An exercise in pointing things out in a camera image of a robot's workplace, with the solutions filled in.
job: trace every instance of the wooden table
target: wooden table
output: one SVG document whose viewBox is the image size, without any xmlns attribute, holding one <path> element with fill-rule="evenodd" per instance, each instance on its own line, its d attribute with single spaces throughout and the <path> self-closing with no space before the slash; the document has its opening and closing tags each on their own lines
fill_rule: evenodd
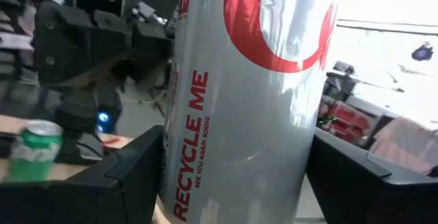
<svg viewBox="0 0 438 224">
<path fill-rule="evenodd" d="M 24 119 L 18 119 L 10 116 L 0 115 L 0 132 L 18 133 L 24 126 L 26 126 L 27 121 Z M 130 143 L 132 138 L 125 138 L 122 136 L 115 136 L 109 134 L 99 134 L 99 137 L 105 140 L 111 140 L 113 138 L 118 138 L 118 142 L 107 145 L 108 147 L 120 149 Z M 3 179 L 6 174 L 6 169 L 8 167 L 8 160 L 0 159 L 0 179 Z M 67 165 L 67 164 L 54 164 L 49 174 L 49 179 L 54 180 L 65 180 L 68 177 L 77 174 L 78 172 L 86 169 L 86 166 L 77 165 Z M 164 217 L 162 212 L 159 210 L 157 205 L 155 205 L 155 211 L 153 213 L 153 222 L 155 224 L 170 224 L 169 221 Z"/>
</svg>

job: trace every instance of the green soda can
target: green soda can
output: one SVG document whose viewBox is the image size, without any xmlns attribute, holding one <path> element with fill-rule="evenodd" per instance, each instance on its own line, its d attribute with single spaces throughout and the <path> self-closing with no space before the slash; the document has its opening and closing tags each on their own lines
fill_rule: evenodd
<svg viewBox="0 0 438 224">
<path fill-rule="evenodd" d="M 5 182 L 46 180 L 61 144 L 59 125 L 42 120 L 28 122 L 11 147 Z"/>
</svg>

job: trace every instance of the blue led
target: blue led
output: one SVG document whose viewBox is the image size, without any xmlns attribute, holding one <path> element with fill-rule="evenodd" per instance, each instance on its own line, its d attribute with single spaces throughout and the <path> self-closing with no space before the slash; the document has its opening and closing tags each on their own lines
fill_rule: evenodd
<svg viewBox="0 0 438 224">
<path fill-rule="evenodd" d="M 109 119 L 110 119 L 109 117 L 110 116 L 107 113 L 105 113 L 105 112 L 100 112 L 99 113 L 99 120 L 104 122 L 104 123 L 109 121 Z"/>
</svg>

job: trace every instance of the aluminum can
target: aluminum can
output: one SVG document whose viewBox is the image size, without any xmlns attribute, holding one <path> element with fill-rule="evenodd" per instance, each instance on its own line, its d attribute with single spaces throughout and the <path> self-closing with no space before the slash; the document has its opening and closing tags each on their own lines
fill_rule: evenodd
<svg viewBox="0 0 438 224">
<path fill-rule="evenodd" d="M 171 223 L 292 223 L 334 0 L 180 0 L 159 206 Z"/>
<path fill-rule="evenodd" d="M 11 147 L 5 182 L 46 180 L 62 143 L 62 128 L 50 121 L 34 120 Z"/>
</svg>

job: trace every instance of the soda can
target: soda can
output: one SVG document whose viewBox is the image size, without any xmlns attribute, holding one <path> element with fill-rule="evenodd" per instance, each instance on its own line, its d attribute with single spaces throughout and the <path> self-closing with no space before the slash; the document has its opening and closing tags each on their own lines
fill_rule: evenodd
<svg viewBox="0 0 438 224">
<path fill-rule="evenodd" d="M 61 144 L 59 125 L 41 120 L 28 122 L 11 147 L 5 182 L 46 180 Z"/>
<path fill-rule="evenodd" d="M 171 223 L 294 219 L 334 0 L 180 0 L 159 206 Z"/>
</svg>

